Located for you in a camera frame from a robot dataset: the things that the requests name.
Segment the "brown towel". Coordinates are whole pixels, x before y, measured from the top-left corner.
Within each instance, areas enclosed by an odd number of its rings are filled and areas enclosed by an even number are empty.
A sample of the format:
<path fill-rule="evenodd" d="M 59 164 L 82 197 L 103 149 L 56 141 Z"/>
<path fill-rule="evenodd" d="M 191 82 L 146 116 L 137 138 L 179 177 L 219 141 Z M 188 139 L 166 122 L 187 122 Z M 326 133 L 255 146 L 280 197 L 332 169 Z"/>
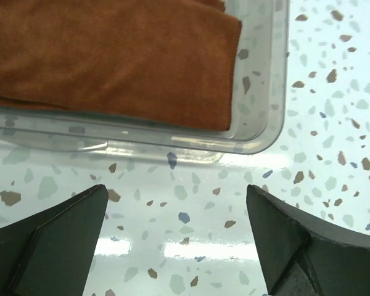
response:
<path fill-rule="evenodd" d="M 0 96 L 227 131 L 241 28 L 223 1 L 0 1 Z"/>
<path fill-rule="evenodd" d="M 30 109 L 30 110 L 55 110 L 65 112 L 70 111 L 70 109 L 59 105 L 45 104 L 41 102 L 28 102 L 1 96 L 0 96 L 0 107 Z"/>

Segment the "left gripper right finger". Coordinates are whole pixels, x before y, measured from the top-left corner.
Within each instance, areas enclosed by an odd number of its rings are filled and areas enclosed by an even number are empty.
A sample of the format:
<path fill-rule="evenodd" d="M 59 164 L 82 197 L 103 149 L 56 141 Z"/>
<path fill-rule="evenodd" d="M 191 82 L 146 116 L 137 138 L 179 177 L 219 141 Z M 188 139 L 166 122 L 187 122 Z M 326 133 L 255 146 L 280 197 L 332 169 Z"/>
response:
<path fill-rule="evenodd" d="M 247 211 L 268 295 L 370 295 L 370 236 L 248 185 Z"/>

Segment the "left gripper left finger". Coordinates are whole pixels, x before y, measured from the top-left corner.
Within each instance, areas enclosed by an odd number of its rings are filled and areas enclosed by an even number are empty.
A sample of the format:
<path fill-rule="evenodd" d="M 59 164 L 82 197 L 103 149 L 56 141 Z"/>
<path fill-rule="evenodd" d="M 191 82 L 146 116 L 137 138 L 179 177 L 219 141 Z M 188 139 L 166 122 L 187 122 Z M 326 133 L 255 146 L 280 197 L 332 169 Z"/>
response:
<path fill-rule="evenodd" d="M 0 228 L 0 295 L 82 295 L 108 200 L 98 184 Z"/>

